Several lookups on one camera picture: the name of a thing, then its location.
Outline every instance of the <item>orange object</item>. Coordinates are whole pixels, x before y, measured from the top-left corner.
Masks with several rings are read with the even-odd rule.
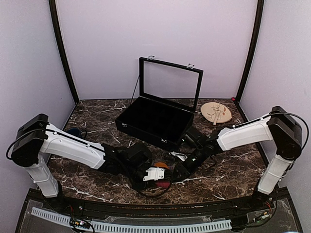
[[[163,163],[163,162],[158,162],[158,163],[156,163],[154,166],[157,166],[157,167],[164,167],[164,168],[169,169],[169,167],[168,167],[165,163]]]

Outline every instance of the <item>white bracket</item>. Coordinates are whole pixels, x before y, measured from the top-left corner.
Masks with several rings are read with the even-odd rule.
[[[144,181],[157,181],[157,180],[161,180],[164,179],[164,168],[160,168],[160,167],[151,167],[148,170],[146,170],[146,172],[148,173],[147,176],[144,177]]]

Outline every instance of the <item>marble table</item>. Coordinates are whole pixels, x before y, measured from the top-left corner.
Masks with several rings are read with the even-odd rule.
[[[191,100],[179,100],[191,103]],[[201,132],[210,134],[216,127],[200,113],[206,102],[216,101],[227,106],[233,118],[221,124],[222,127],[243,122],[235,104],[231,100],[200,99],[193,125]],[[140,140],[119,132],[114,120],[129,105],[130,100],[83,100],[78,103],[65,130],[70,128],[86,129],[87,140],[106,143],[112,146],[130,146]],[[148,145],[154,162],[165,162],[174,166],[174,159],[167,151]],[[189,150],[182,146],[182,151]],[[216,200],[234,199],[252,194],[265,165],[257,150],[251,144],[218,154],[217,165],[210,168],[213,161],[205,163],[189,179],[174,183],[163,196],[150,199],[139,195],[130,188],[128,179],[122,175],[113,176],[89,168],[66,158],[52,156],[49,168],[60,181],[65,196],[84,200],[128,204],[186,204]]]

